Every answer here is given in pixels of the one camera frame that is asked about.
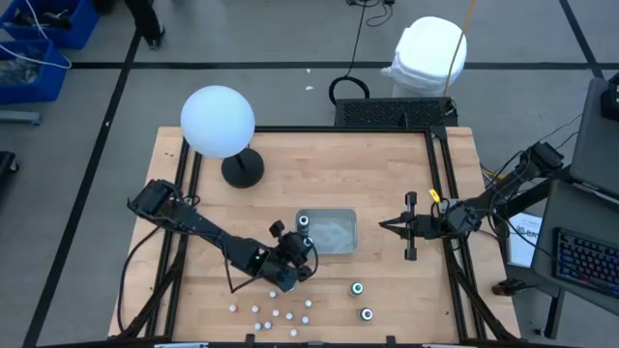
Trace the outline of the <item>white globe table lamp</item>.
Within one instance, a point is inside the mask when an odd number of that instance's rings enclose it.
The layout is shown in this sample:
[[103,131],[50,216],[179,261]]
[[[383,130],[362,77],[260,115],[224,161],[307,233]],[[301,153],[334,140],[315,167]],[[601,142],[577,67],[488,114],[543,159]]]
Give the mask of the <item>white globe table lamp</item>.
[[221,85],[195,91],[182,107],[180,126],[198,154],[221,161],[221,174],[230,186],[247,189],[262,179],[263,158],[251,147],[254,113],[241,93]]

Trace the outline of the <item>white paper sheet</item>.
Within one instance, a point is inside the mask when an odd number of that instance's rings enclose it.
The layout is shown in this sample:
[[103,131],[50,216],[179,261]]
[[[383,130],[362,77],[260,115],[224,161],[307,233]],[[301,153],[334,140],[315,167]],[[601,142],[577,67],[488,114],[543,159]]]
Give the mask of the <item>white paper sheet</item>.
[[543,219],[519,213],[509,220],[508,263],[521,268],[530,268],[534,245],[538,241]]

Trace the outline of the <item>grey computer monitor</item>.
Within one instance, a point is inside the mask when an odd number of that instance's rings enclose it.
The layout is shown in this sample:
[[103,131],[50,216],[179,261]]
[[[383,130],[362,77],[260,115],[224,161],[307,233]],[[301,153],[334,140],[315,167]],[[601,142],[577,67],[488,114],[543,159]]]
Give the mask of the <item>grey computer monitor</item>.
[[590,80],[577,133],[571,176],[619,199],[619,122],[602,116],[601,94],[608,80]]

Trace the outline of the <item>blue plastic storage bin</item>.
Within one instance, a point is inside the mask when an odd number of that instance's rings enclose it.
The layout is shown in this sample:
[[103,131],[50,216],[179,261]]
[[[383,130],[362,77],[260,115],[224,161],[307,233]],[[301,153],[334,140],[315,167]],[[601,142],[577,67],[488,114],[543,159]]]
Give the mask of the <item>blue plastic storage bin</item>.
[[55,101],[70,67],[50,40],[0,42],[0,104]]
[[81,49],[99,16],[91,0],[12,0],[0,14],[0,28],[16,40],[45,39]]

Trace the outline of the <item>black device box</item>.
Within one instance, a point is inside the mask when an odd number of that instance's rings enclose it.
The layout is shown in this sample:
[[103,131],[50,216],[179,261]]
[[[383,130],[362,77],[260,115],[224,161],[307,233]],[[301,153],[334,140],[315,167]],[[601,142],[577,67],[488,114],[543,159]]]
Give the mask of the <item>black device box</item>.
[[604,118],[619,122],[619,72],[608,80],[601,94],[601,109]]

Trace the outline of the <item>person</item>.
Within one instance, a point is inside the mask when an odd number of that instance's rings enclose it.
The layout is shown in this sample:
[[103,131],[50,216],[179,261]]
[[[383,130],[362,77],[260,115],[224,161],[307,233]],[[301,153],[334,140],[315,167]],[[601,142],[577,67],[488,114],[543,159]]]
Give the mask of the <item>person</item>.
[[158,20],[152,0],[124,0],[130,10],[137,33],[152,50],[162,45],[165,28]]

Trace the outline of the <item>white bagged trash bin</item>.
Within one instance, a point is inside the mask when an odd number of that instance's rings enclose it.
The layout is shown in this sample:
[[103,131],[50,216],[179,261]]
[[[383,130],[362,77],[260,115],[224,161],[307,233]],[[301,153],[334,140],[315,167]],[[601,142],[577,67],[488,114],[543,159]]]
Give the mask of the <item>white bagged trash bin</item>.
[[393,61],[381,74],[393,81],[393,98],[444,97],[466,56],[466,36],[456,24],[425,16],[403,30]]

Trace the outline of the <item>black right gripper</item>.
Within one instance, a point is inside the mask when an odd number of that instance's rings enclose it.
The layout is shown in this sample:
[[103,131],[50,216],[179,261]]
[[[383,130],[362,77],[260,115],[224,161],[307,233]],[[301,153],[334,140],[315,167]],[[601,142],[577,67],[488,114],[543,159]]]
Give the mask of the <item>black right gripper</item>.
[[[383,220],[379,222],[382,228],[396,233],[401,238],[407,240],[405,249],[405,259],[407,261],[417,260],[417,248],[415,240],[422,238],[425,240],[434,240],[443,238],[444,231],[441,228],[441,222],[438,217],[431,215],[418,215],[415,212],[417,204],[417,193],[409,191],[405,194],[406,212],[398,217]],[[396,224],[404,223],[404,227],[395,226]]]

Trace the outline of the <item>black perforated computer case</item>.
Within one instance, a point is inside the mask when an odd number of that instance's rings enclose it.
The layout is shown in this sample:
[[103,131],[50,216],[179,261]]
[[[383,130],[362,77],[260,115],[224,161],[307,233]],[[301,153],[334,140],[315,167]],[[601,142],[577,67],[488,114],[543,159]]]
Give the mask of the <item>black perforated computer case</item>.
[[335,125],[341,127],[428,128],[457,126],[451,98],[342,99],[336,102]]

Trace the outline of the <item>grey desk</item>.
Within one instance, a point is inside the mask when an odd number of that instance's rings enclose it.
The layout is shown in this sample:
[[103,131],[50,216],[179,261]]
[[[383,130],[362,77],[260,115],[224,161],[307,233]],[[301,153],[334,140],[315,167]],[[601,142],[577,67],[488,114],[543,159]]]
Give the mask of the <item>grey desk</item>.
[[537,276],[619,316],[619,298],[553,277],[555,227],[619,245],[619,204],[564,182],[553,183],[532,261],[532,269]]

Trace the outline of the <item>black desk foot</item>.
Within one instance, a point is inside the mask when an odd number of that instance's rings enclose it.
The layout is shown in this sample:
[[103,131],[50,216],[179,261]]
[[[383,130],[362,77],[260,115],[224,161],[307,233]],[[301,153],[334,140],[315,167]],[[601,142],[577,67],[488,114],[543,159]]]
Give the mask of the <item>black desk foot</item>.
[[524,281],[517,278],[507,278],[494,284],[491,287],[491,291],[496,296],[511,297],[525,290],[526,288],[527,284]]

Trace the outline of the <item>black backlit keyboard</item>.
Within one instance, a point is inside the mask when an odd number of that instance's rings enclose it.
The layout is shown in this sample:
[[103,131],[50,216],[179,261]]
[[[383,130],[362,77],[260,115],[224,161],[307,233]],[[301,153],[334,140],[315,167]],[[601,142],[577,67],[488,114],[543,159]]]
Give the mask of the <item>black backlit keyboard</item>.
[[554,278],[619,298],[619,245],[555,227]]

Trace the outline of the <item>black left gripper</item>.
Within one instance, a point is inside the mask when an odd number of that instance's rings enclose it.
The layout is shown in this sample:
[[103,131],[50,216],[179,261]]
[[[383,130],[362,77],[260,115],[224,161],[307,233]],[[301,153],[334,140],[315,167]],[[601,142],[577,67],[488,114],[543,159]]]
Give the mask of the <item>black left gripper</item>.
[[284,232],[280,220],[275,221],[269,231],[278,241],[269,253],[269,280],[281,291],[288,292],[297,282],[313,276],[313,269],[307,263],[313,257],[315,247],[303,243],[304,238],[311,238],[309,232]]

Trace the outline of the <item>black aluminium table frame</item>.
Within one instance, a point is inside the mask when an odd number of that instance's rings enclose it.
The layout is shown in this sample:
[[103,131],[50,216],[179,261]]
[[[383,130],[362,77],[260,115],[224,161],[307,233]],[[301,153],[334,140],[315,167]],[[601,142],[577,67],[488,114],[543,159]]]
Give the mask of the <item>black aluminium table frame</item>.
[[[145,220],[134,226],[135,254],[125,276],[123,304],[110,325],[117,334],[132,321],[154,290],[161,262],[180,258],[181,278],[162,299],[148,326],[152,334],[180,341],[455,343],[486,333],[466,295],[456,290],[446,266],[446,243],[420,241],[418,257],[404,259],[406,243],[379,222],[397,216],[409,191],[417,211],[427,213],[429,191],[470,197],[482,192],[479,158],[468,128],[449,128],[444,137],[427,131],[345,130],[335,127],[261,127],[251,147],[264,159],[265,174],[252,188],[237,189],[221,176],[218,159],[201,158],[173,127],[158,130],[149,179],[180,179],[199,197],[197,209],[225,231],[270,244],[270,225],[295,225],[304,208],[350,208],[357,214],[358,249],[319,257],[317,273],[283,293],[264,280],[231,292],[250,278],[226,269],[219,250],[197,237],[171,236]],[[353,297],[353,282],[364,285]],[[271,290],[277,296],[271,298]],[[306,307],[305,300],[312,306]],[[237,310],[230,312],[229,306]],[[253,313],[251,307],[259,306]],[[369,307],[366,322],[358,311]],[[272,315],[278,309],[280,315]],[[285,315],[292,312],[294,318]],[[309,323],[303,324],[302,317]],[[267,330],[264,323],[272,328]],[[255,323],[262,329],[256,331]],[[296,336],[290,330],[296,329]]]

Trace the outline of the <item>grey metal bar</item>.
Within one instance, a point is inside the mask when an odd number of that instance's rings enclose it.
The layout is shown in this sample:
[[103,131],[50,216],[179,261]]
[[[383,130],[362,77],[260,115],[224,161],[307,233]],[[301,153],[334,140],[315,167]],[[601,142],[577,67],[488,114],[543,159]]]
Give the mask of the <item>grey metal bar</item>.
[[39,112],[0,110],[0,122],[2,123],[24,123],[37,126],[42,121]]

